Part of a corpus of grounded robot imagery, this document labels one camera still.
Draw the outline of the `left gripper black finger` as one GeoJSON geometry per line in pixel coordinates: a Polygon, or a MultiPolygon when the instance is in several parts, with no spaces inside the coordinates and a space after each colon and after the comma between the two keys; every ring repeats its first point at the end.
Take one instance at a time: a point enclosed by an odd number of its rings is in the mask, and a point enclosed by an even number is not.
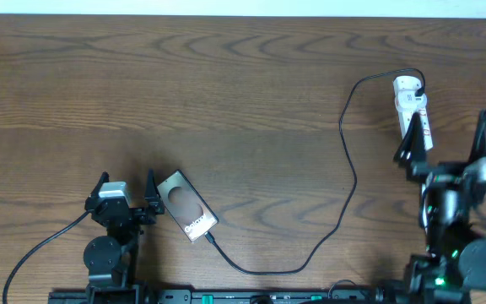
{"type": "Polygon", "coordinates": [[[154,215],[164,214],[165,205],[159,194],[156,182],[154,180],[154,170],[148,170],[148,176],[145,184],[144,199],[148,204],[148,211],[154,215]]]}
{"type": "Polygon", "coordinates": [[[109,173],[106,171],[103,171],[102,174],[100,175],[100,179],[97,182],[96,186],[94,187],[93,191],[90,193],[91,198],[98,198],[100,189],[102,188],[103,184],[109,181],[109,173]]]}

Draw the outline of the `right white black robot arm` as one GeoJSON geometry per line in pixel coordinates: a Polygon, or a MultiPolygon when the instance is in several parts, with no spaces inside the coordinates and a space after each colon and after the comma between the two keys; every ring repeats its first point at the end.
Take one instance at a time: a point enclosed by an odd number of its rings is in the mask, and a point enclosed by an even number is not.
{"type": "Polygon", "coordinates": [[[471,291],[486,291],[486,231],[475,231],[470,221],[486,194],[486,110],[479,113],[467,160],[431,165],[419,115],[413,115],[393,160],[422,189],[418,222],[426,253],[410,258],[403,280],[384,289],[383,300],[469,303],[471,291]]]}

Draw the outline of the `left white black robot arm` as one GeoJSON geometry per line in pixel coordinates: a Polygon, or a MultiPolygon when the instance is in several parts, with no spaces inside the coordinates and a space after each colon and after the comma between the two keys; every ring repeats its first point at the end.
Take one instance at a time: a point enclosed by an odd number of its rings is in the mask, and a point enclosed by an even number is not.
{"type": "Polygon", "coordinates": [[[85,201],[91,219],[106,229],[84,249],[84,265],[89,271],[85,293],[88,303],[156,303],[158,292],[136,280],[139,238],[144,225],[157,222],[165,206],[150,170],[146,180],[145,207],[131,207],[125,182],[112,182],[101,174],[85,201]]]}

